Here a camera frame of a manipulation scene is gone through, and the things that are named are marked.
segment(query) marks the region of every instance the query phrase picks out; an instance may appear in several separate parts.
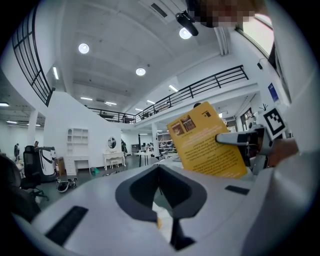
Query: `floor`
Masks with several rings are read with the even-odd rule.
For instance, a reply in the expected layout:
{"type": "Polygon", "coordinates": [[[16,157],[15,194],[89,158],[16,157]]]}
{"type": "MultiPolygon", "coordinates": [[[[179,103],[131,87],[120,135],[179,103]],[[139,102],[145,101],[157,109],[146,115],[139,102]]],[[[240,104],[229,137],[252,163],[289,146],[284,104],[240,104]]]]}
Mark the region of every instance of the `floor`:
{"type": "MultiPolygon", "coordinates": [[[[104,174],[110,174],[115,171],[127,171],[130,169],[138,168],[139,167],[139,157],[138,156],[127,156],[125,158],[125,164],[126,166],[120,165],[119,167],[113,167],[113,169],[108,168],[107,170],[103,168],[99,168],[99,173],[96,175],[90,174],[87,170],[79,171],[77,176],[62,176],[62,181],[67,181],[68,179],[77,178],[77,187],[81,186],[82,184],[99,177],[102,177],[104,174]]],[[[144,159],[141,159],[141,166],[145,165],[144,159]]],[[[60,198],[67,195],[70,191],[72,191],[71,188],[69,188],[65,193],[60,193],[57,191],[57,185],[55,182],[51,183],[43,183],[40,186],[38,186],[39,189],[43,190],[43,192],[49,197],[49,201],[47,201],[45,198],[38,198],[39,199],[39,207],[41,210],[44,210],[49,205],[53,204],[55,201],[59,200],[60,198]]],[[[154,196],[154,202],[159,206],[167,209],[169,214],[172,216],[172,209],[166,200],[166,198],[160,193],[159,190],[155,193],[154,196]]]]}

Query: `black railing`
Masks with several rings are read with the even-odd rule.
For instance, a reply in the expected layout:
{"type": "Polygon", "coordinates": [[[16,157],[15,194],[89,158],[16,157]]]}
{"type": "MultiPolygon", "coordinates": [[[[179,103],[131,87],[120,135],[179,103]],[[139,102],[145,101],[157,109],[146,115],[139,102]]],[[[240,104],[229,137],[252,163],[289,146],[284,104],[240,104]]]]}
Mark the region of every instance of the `black railing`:
{"type": "Polygon", "coordinates": [[[18,64],[35,93],[48,106],[55,88],[50,88],[42,69],[36,43],[38,5],[23,19],[12,36],[12,47],[18,64]]]}
{"type": "Polygon", "coordinates": [[[104,110],[99,108],[92,108],[92,107],[88,107],[88,109],[97,113],[100,117],[102,117],[103,119],[109,122],[124,123],[124,124],[136,123],[136,116],[134,114],[126,114],[126,113],[104,110]]]}
{"type": "Polygon", "coordinates": [[[139,122],[161,111],[167,110],[182,103],[185,100],[194,98],[195,96],[206,94],[208,93],[208,91],[217,90],[234,84],[239,80],[249,80],[244,71],[243,65],[235,66],[222,72],[208,76],[157,101],[155,104],[152,104],[151,106],[135,115],[135,122],[139,122]]]}

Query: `yellow booklet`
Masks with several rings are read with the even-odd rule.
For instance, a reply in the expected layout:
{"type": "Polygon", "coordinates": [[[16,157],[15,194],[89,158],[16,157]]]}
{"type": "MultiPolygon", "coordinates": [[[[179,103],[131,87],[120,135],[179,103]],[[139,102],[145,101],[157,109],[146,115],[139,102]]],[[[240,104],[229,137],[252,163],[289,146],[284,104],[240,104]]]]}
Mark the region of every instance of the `yellow booklet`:
{"type": "Polygon", "coordinates": [[[229,131],[208,102],[169,123],[167,128],[184,169],[225,178],[240,178],[247,173],[238,147],[216,142],[217,134],[229,131]]]}

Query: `column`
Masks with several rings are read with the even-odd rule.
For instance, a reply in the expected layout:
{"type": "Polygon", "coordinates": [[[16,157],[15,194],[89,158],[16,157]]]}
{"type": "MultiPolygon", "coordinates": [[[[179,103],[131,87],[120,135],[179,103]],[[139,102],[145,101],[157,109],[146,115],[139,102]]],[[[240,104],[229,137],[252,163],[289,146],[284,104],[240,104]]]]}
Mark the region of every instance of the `column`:
{"type": "Polygon", "coordinates": [[[31,114],[29,117],[27,138],[26,138],[27,146],[30,146],[30,145],[33,146],[35,144],[37,118],[38,118],[38,111],[37,110],[31,111],[31,114]]]}
{"type": "Polygon", "coordinates": [[[154,156],[159,159],[159,143],[158,143],[158,132],[157,132],[157,124],[152,123],[152,142],[154,149],[154,156]]]}

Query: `fluorescent light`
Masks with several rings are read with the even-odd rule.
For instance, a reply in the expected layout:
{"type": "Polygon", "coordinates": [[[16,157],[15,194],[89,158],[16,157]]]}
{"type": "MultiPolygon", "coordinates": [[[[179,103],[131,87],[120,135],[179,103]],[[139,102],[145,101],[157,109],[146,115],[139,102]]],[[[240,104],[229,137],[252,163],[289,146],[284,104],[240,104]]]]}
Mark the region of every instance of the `fluorescent light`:
{"type": "Polygon", "coordinates": [[[111,104],[111,105],[117,105],[116,103],[112,103],[112,102],[105,102],[104,104],[108,105],[108,104],[111,104]]]}
{"type": "Polygon", "coordinates": [[[174,90],[175,92],[177,92],[178,90],[176,88],[174,88],[171,84],[169,85],[169,88],[171,88],[172,90],[174,90]]]}
{"type": "Polygon", "coordinates": [[[89,46],[86,43],[80,44],[78,49],[82,54],[87,54],[89,52],[89,46]]]}
{"type": "Polygon", "coordinates": [[[53,73],[54,73],[55,79],[59,80],[57,68],[55,66],[53,67],[53,73]]]}
{"type": "Polygon", "coordinates": [[[9,107],[10,105],[6,102],[0,102],[0,107],[9,107]]]}
{"type": "Polygon", "coordinates": [[[181,28],[179,35],[182,39],[189,39],[192,36],[185,27],[181,28]]]}
{"type": "Polygon", "coordinates": [[[81,97],[80,99],[86,100],[86,101],[92,101],[92,98],[81,97]]]}
{"type": "Polygon", "coordinates": [[[145,73],[146,73],[146,70],[142,67],[139,67],[135,73],[138,75],[138,76],[143,76],[145,73]]]}

